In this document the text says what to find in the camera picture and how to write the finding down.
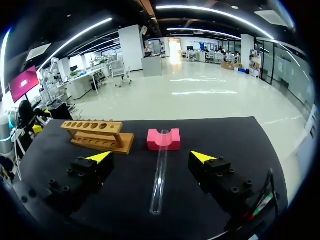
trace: wooden test tube rack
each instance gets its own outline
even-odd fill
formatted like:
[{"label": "wooden test tube rack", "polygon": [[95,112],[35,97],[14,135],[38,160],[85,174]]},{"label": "wooden test tube rack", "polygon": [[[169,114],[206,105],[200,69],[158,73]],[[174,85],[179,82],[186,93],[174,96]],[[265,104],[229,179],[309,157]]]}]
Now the wooden test tube rack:
[{"label": "wooden test tube rack", "polygon": [[122,126],[122,122],[115,121],[65,121],[61,128],[70,133],[75,145],[128,155],[135,136],[120,133]]}]

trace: pink test tube holder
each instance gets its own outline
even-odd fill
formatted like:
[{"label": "pink test tube holder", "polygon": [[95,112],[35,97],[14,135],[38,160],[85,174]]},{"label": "pink test tube holder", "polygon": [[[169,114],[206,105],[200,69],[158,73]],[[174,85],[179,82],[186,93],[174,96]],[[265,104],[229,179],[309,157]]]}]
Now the pink test tube holder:
[{"label": "pink test tube holder", "polygon": [[156,129],[149,129],[146,139],[148,149],[150,151],[159,151],[160,147],[168,147],[168,151],[180,150],[181,139],[179,128],[173,128],[167,134],[166,138],[162,138],[162,134]]}]

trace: doorway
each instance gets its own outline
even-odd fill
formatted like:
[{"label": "doorway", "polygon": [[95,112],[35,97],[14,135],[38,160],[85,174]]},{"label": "doorway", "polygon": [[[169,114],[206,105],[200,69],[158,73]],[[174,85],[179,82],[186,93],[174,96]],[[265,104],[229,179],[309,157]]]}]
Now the doorway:
[{"label": "doorway", "polygon": [[170,63],[172,65],[180,64],[182,62],[181,39],[169,38],[169,48],[170,48]]}]

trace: test tube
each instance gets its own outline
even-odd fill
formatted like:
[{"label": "test tube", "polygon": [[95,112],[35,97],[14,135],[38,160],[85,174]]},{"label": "test tube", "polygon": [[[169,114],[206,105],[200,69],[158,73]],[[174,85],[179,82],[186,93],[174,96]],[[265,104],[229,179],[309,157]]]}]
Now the test tube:
[{"label": "test tube", "polygon": [[160,215],[162,210],[168,158],[168,135],[168,130],[161,131],[160,149],[156,163],[156,172],[150,205],[150,213],[153,215]]}]

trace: pillar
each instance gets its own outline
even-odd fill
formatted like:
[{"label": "pillar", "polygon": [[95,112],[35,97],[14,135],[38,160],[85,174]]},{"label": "pillar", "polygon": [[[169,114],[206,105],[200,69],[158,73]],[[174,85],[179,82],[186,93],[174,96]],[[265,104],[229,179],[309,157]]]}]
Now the pillar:
[{"label": "pillar", "polygon": [[142,70],[145,48],[139,25],[119,29],[118,33],[125,67],[131,71]]},{"label": "pillar", "polygon": [[241,34],[241,63],[244,69],[249,68],[250,51],[255,49],[255,38],[248,34]]},{"label": "pillar", "polygon": [[70,77],[70,65],[69,65],[69,60],[68,58],[63,58],[60,61],[58,61],[58,69],[61,75],[61,79],[65,79],[65,77]]},{"label": "pillar", "polygon": [[86,70],[88,68],[88,66],[87,66],[87,61],[86,61],[85,55],[82,55],[81,59],[82,59],[82,62],[83,62],[84,70]]}]

